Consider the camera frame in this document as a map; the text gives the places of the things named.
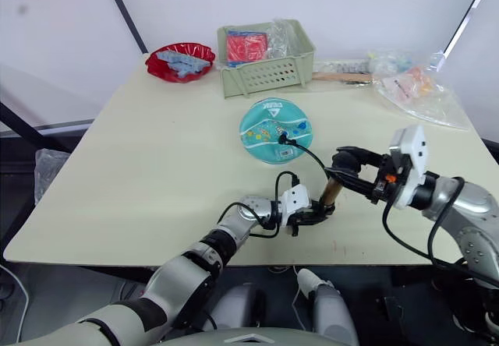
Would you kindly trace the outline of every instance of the clear plastic bag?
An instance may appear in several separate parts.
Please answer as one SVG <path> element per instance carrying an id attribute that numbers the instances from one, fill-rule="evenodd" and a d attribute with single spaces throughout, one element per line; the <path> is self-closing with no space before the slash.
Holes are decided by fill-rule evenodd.
<path id="1" fill-rule="evenodd" d="M 274 19 L 267 32 L 267 59 L 285 58 L 300 54 L 300 40 L 286 20 Z"/>
<path id="2" fill-rule="evenodd" d="M 41 149 L 35 153 L 34 204 L 40 202 L 52 180 L 59 173 L 69 154 L 63 151 Z"/>
<path id="3" fill-rule="evenodd" d="M 440 79 L 441 53 L 427 60 L 409 52 L 372 54 L 370 71 L 377 91 L 403 111 L 441 125 L 467 129 L 469 121 L 458 97 Z"/>

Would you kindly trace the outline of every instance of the plastic bag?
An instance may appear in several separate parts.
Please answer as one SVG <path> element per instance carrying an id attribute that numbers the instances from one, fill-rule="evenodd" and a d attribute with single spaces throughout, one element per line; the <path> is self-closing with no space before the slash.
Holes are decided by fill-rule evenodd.
<path id="1" fill-rule="evenodd" d="M 441 125 L 466 129 L 468 119 L 451 88 L 439 80 L 441 53 L 428 60 L 409 52 L 372 54 L 370 71 L 377 91 L 405 112 Z"/>
<path id="2" fill-rule="evenodd" d="M 229 67 L 267 58 L 267 34 L 263 32 L 230 30 L 226 46 Z"/>
<path id="3" fill-rule="evenodd" d="M 237 65 L 266 59 L 285 58 L 300 54 L 301 41 L 292 24 L 274 19 L 268 28 L 254 30 L 251 26 L 228 27 L 225 38 L 227 59 L 219 59 L 216 67 Z"/>
<path id="4" fill-rule="evenodd" d="M 40 202 L 52 180 L 59 173 L 70 154 L 63 151 L 41 149 L 35 153 L 34 204 Z"/>
<path id="5" fill-rule="evenodd" d="M 274 19 L 268 31 L 267 58 L 277 59 L 300 54 L 300 40 L 295 29 L 284 19 Z"/>

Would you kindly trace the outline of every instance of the red package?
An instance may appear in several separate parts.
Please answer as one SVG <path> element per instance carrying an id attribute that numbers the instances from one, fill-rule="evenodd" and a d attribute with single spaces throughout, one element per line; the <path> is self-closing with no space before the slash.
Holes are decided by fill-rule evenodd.
<path id="1" fill-rule="evenodd" d="M 227 63 L 236 66 L 266 58 L 267 35 L 258 32 L 235 32 L 227 34 Z"/>

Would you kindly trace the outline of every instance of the blue round pouch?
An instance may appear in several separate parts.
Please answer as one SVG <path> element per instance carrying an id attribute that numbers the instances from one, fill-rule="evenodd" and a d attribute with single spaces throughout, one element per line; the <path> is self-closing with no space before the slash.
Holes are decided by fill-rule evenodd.
<path id="1" fill-rule="evenodd" d="M 289 139 L 308 148 L 312 127 L 305 113 L 286 99 L 268 98 L 256 102 L 242 118 L 239 135 L 244 148 L 254 157 L 270 164 L 282 164 L 300 156 L 303 151 L 278 143 L 284 133 Z"/>

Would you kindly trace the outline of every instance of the wooden stick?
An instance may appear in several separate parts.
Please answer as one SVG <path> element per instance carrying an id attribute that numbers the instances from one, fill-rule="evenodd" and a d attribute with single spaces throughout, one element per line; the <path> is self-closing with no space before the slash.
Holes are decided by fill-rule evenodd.
<path id="1" fill-rule="evenodd" d="M 324 79 L 328 81 L 354 81 L 357 83 L 371 83 L 373 77 L 364 73 L 330 73 L 330 72 L 314 72 L 312 79 Z"/>

